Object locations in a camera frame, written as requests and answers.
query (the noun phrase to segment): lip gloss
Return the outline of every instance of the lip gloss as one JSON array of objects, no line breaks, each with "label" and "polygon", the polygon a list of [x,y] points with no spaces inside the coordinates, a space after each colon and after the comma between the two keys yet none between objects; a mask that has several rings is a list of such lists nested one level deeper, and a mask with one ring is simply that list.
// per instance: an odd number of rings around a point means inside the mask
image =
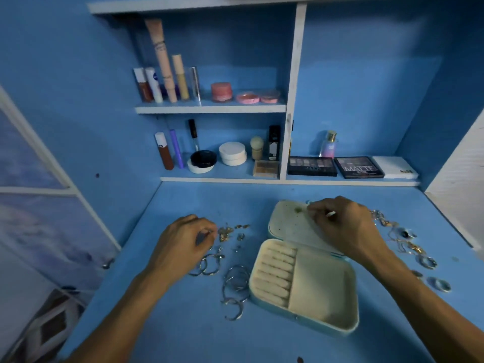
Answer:
[{"label": "lip gloss", "polygon": [[165,169],[171,171],[173,168],[175,168],[175,165],[173,164],[173,159],[171,158],[170,149],[168,148],[165,134],[156,133],[154,134],[154,138],[158,144],[158,151],[160,152],[161,160],[163,161]]}]

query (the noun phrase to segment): black compact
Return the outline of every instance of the black compact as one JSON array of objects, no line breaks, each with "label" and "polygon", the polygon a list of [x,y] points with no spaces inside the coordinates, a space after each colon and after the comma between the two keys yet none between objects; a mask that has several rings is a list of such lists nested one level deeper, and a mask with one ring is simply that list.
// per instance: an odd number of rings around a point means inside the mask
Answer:
[{"label": "black compact", "polygon": [[344,178],[383,178],[384,174],[368,157],[335,158]]},{"label": "black compact", "polygon": [[336,177],[338,170],[331,158],[290,157],[287,163],[287,174]]},{"label": "black compact", "polygon": [[194,167],[208,168],[217,163],[217,154],[211,150],[199,150],[190,156]]}]

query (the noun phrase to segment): blue desk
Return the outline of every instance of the blue desk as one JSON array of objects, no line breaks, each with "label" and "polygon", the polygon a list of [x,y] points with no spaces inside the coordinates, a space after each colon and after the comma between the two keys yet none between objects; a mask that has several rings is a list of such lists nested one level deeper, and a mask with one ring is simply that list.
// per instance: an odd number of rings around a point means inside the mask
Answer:
[{"label": "blue desk", "polygon": [[425,277],[449,281],[452,292],[440,296],[484,329],[484,263],[416,188],[162,183],[59,356],[67,357],[109,313],[146,265],[165,227],[180,216],[195,213],[219,226],[250,224],[244,230],[244,248],[235,253],[232,248],[237,241],[231,238],[223,244],[226,258],[220,273],[186,276],[166,293],[146,321],[131,361],[294,363],[298,357],[307,363],[432,361],[390,295],[354,262],[360,326],[347,338],[317,333],[250,300],[240,320],[224,319],[237,309],[220,303],[223,275],[234,264],[253,265],[260,244],[268,238],[267,225],[277,201],[337,195],[379,209],[389,220],[412,228],[418,243],[439,266],[426,270],[414,256],[399,255]]}]

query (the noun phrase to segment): nude eyeshadow palette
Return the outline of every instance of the nude eyeshadow palette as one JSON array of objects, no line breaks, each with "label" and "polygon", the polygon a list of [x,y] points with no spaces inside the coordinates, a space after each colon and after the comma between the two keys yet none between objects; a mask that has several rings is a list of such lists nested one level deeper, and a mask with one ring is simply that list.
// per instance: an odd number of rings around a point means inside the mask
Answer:
[{"label": "nude eyeshadow palette", "polygon": [[338,170],[331,158],[290,157],[287,174],[336,177]]}]

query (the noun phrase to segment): pink compact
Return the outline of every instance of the pink compact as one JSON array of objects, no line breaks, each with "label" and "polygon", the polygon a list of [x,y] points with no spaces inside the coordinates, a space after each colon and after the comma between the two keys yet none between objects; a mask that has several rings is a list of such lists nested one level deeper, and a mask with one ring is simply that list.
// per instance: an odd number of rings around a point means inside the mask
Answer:
[{"label": "pink compact", "polygon": [[230,83],[213,83],[211,89],[214,102],[227,102],[232,99],[232,86]]},{"label": "pink compact", "polygon": [[262,103],[275,104],[279,101],[281,93],[277,90],[267,91],[260,95],[260,101]]},{"label": "pink compact", "polygon": [[237,102],[242,104],[254,104],[259,103],[260,98],[254,93],[242,93],[237,96]]}]

